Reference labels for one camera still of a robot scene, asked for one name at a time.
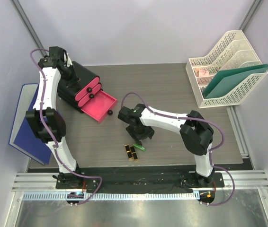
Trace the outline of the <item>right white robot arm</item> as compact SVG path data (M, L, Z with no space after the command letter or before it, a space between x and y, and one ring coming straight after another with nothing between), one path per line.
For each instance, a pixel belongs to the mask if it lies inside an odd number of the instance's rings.
M214 168L209 156L214 130L208 123L188 120L188 117L203 120L197 111L189 114L169 113L144 104L137 104L133 109L123 106L118 112L118 119L128 124L126 131L138 145L142 145L142 140L153 137L153 127L180 135L186 149L194 155L197 183L206 187L214 180Z

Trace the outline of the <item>pink drawer front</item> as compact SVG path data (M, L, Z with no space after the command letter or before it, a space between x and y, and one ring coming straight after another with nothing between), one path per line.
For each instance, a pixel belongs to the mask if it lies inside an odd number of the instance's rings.
M116 104L117 99L102 90L98 91L93 98L86 95L78 102L80 109L98 123L101 123L107 115L113 114Z

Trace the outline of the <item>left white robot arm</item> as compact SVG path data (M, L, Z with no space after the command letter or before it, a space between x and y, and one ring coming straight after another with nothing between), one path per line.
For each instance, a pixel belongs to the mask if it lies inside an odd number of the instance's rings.
M73 158L66 142L66 123L56 108L57 90L60 80L70 80L74 73L68 53L61 47L52 46L43 58L36 62L32 50L30 58L39 70L39 86L32 110L26 112L26 120L34 134L53 154L59 173L69 174L67 184L80 188L83 176L76 173L77 161Z

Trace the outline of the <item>green lipstick tube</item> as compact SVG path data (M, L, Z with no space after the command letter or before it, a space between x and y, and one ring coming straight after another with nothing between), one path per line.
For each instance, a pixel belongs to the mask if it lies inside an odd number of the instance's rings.
M144 148L142 145L138 145L138 144L136 144L136 143L133 144L133 146L134 146L135 148L141 150L141 151L145 151L145 150L146 150L146 148Z

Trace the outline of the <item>black drawer organizer cabinet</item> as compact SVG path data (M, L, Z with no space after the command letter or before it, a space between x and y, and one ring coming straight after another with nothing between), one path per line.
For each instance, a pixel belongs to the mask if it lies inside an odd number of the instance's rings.
M75 68L79 78L71 79L69 81L61 79L59 81L57 92L59 98L81 112L81 109L78 106L78 101L75 100L75 96L83 87L88 85L95 77L99 76L79 63L75 64Z

